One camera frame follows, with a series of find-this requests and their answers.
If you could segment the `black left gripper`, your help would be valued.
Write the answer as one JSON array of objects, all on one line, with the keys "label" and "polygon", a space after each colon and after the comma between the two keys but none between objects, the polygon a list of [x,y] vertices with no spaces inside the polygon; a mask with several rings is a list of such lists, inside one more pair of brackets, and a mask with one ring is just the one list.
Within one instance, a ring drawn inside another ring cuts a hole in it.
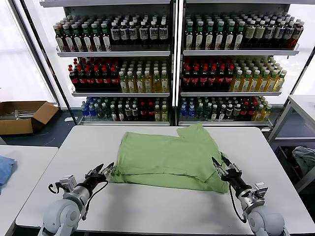
[{"label": "black left gripper", "polygon": [[85,180],[82,185],[88,189],[88,191],[93,191],[98,184],[106,182],[106,177],[110,176],[113,168],[114,162],[110,163],[107,167],[103,167],[103,163],[96,166],[94,169],[90,170],[87,174],[85,174]]}]

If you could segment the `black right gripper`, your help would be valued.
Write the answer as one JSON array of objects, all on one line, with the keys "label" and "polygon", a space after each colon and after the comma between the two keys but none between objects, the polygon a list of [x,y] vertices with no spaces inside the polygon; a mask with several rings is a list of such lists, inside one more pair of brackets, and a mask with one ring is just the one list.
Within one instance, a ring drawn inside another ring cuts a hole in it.
[{"label": "black right gripper", "polygon": [[241,178],[241,170],[232,163],[224,154],[221,155],[221,159],[226,165],[226,168],[222,168],[219,162],[212,157],[213,164],[221,180],[228,182],[235,190],[235,195],[239,196],[243,191],[247,191],[252,187],[246,184]]}]

